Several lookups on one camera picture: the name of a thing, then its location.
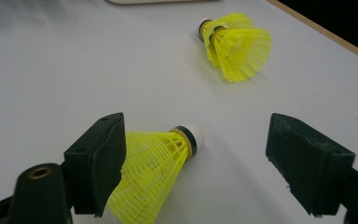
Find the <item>table surface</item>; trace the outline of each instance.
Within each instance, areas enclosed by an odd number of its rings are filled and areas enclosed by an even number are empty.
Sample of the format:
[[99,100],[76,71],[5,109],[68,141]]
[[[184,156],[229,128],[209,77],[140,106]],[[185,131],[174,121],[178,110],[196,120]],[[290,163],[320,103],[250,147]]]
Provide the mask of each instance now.
[[[244,12],[270,31],[268,62],[227,83],[196,35],[202,18]],[[0,1],[0,200],[17,176],[62,153],[103,116],[127,131],[199,124],[156,223],[343,223],[309,216],[265,156],[272,113],[303,120],[356,153],[358,56],[264,0],[122,6],[104,0]],[[74,215],[75,223],[116,223]]]

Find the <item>shuttlecock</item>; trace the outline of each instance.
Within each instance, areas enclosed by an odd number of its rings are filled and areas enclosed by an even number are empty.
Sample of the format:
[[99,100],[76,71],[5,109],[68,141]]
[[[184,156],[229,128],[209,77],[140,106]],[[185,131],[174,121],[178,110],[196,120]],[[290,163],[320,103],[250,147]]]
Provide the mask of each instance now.
[[229,82],[252,77],[269,58],[272,38],[267,30],[255,28],[243,13],[232,13],[217,20],[203,20],[199,36],[208,60],[220,67]]
[[122,178],[108,204],[122,223],[154,223],[185,161],[203,146],[194,125],[168,133],[126,133]]

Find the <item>white table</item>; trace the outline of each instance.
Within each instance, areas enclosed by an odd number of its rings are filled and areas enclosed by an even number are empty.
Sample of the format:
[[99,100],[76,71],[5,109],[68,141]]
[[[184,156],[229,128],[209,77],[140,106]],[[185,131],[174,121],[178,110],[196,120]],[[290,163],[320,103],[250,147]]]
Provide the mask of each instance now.
[[[226,83],[196,36],[200,19],[244,12],[273,49],[252,79]],[[103,0],[0,1],[0,200],[17,176],[62,153],[98,118],[127,131],[203,129],[157,223],[342,223],[310,217],[265,156],[274,112],[356,153],[358,56],[262,0],[121,6]],[[115,218],[74,215],[75,223]]]

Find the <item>yellow shuttlecock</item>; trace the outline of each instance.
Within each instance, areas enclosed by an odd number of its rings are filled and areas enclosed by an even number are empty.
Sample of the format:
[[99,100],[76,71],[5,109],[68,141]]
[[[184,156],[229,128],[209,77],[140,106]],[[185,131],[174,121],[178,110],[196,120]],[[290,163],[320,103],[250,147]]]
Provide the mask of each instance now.
[[185,161],[203,145],[193,125],[168,133],[126,133],[122,178],[108,204],[122,223],[154,223]]
[[199,35],[204,41],[208,60],[220,67],[229,82],[252,77],[269,58],[269,32],[254,28],[244,14],[233,13],[200,24]]

